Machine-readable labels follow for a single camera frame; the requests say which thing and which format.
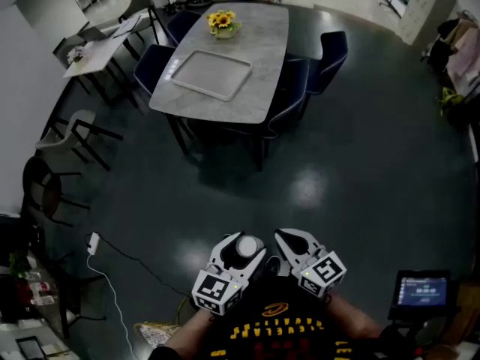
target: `white tray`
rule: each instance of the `white tray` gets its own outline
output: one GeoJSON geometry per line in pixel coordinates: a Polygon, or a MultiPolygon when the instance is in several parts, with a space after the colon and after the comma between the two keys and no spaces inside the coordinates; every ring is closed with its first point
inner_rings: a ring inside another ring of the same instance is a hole
{"type": "Polygon", "coordinates": [[[194,50],[170,79],[173,83],[230,101],[251,72],[252,64],[218,53],[194,50]]]}

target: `white chair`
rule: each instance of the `white chair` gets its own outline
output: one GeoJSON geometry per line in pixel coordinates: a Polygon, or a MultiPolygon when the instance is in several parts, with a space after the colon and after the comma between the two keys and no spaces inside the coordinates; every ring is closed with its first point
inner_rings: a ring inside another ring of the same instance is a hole
{"type": "Polygon", "coordinates": [[[110,167],[101,159],[101,157],[92,149],[87,143],[90,133],[92,134],[104,134],[113,137],[118,140],[123,140],[123,137],[117,133],[104,130],[103,128],[93,125],[95,121],[95,112],[81,109],[76,111],[71,117],[70,121],[65,121],[61,118],[55,118],[53,123],[48,124],[48,131],[45,137],[35,143],[35,148],[42,152],[52,153],[65,153],[67,151],[73,151],[84,163],[88,160],[83,156],[77,148],[84,147],[93,158],[100,163],[100,165],[107,171],[110,171],[110,167]],[[67,125],[65,135],[59,131],[55,126],[55,122],[67,125]]]}

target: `screen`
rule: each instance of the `screen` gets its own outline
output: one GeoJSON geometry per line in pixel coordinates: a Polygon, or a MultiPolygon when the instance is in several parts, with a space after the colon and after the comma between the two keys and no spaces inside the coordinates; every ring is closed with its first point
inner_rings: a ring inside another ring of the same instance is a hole
{"type": "Polygon", "coordinates": [[[398,305],[405,307],[439,307],[446,304],[447,279],[402,277],[398,305]]]}

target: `round knob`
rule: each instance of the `round knob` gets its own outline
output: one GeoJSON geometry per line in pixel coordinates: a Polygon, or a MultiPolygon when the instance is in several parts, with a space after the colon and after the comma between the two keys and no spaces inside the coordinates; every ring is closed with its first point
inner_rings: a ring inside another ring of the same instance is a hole
{"type": "Polygon", "coordinates": [[[257,240],[253,236],[243,236],[237,242],[237,252],[243,257],[252,257],[259,248],[257,240]]]}

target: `bottle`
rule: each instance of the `bottle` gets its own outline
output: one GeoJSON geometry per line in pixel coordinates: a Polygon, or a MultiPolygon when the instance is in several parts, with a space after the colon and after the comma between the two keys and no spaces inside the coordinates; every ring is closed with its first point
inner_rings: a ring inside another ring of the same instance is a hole
{"type": "Polygon", "coordinates": [[[25,272],[21,275],[19,275],[20,278],[24,278],[25,280],[30,280],[30,281],[35,281],[35,280],[40,280],[41,279],[41,274],[39,272],[25,272]]]}
{"type": "Polygon", "coordinates": [[[32,300],[30,300],[30,302],[33,305],[37,305],[40,307],[42,305],[55,304],[55,299],[53,298],[53,296],[41,296],[41,297],[34,297],[32,300]]]}
{"type": "Polygon", "coordinates": [[[47,292],[50,291],[50,284],[42,282],[42,283],[30,283],[27,285],[27,289],[31,290],[35,297],[40,295],[40,292],[47,292]]]}

